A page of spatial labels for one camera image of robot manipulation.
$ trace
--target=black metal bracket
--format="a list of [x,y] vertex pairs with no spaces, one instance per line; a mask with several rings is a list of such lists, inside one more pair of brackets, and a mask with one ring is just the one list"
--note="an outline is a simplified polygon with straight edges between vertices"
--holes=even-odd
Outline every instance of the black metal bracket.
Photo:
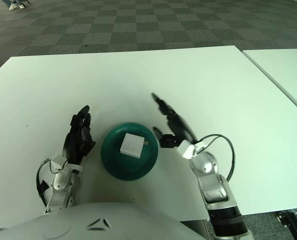
[[277,214],[277,219],[280,223],[285,227],[288,228],[293,238],[297,240],[297,217],[293,211],[280,211]]

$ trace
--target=gray carpet tile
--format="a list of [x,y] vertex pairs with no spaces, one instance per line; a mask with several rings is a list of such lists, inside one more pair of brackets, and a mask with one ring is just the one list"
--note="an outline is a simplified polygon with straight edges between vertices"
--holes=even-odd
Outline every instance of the gray carpet tile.
[[[297,48],[293,0],[0,0],[0,67],[12,56],[235,45]],[[292,239],[271,213],[245,217],[255,239]]]

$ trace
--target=robotic arm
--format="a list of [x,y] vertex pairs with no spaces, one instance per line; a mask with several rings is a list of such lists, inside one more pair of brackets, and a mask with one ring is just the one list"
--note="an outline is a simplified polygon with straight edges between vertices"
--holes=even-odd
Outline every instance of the robotic arm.
[[[70,131],[67,134],[63,146],[62,155],[56,155],[52,160],[48,159],[56,172],[51,184],[51,197],[46,206],[46,213],[54,212],[74,205],[75,193],[79,181],[79,172],[83,171],[80,166],[82,159],[96,144],[90,134],[91,115],[90,107],[86,105],[76,115],[73,115],[70,122]],[[45,203],[40,184],[37,190]]]
[[178,147],[183,158],[197,177],[198,187],[213,226],[216,240],[253,240],[252,233],[246,228],[237,202],[228,181],[219,174],[218,162],[209,152],[203,151],[208,145],[197,141],[186,122],[163,100],[152,93],[159,110],[166,115],[167,124],[174,135],[162,134],[154,127],[161,148]]

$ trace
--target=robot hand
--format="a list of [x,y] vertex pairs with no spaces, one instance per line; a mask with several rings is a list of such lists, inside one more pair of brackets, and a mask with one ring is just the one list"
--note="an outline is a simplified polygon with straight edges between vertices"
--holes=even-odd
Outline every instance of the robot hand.
[[66,136],[63,157],[69,164],[80,165],[82,158],[86,156],[95,145],[90,134],[91,115],[90,107],[86,105],[77,115],[73,115],[70,122],[70,131]]

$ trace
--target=black cable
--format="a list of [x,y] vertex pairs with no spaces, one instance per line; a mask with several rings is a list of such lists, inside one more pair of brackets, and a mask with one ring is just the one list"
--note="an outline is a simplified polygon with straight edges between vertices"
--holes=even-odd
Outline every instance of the black cable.
[[232,151],[232,163],[231,163],[231,167],[230,167],[230,170],[229,170],[227,178],[226,178],[226,180],[229,181],[231,179],[232,175],[233,175],[234,168],[235,168],[235,151],[234,151],[233,144],[226,136],[224,136],[222,134],[210,134],[210,135],[207,135],[207,136],[201,138],[198,142],[200,143],[203,140],[211,138],[211,137],[215,137],[215,138],[205,148],[203,148],[199,153],[205,151],[205,149],[207,149],[216,139],[218,139],[218,138],[225,139],[227,141],[231,151]]
[[42,202],[43,202],[45,207],[47,206],[47,202],[46,202],[45,197],[44,197],[44,191],[41,189],[41,186],[40,186],[40,170],[41,170],[41,168],[43,167],[44,164],[47,164],[50,161],[51,161],[50,159],[46,159],[44,162],[42,162],[41,165],[39,166],[38,170],[37,170],[37,173],[36,173],[37,192],[38,192],[39,197],[42,199]]

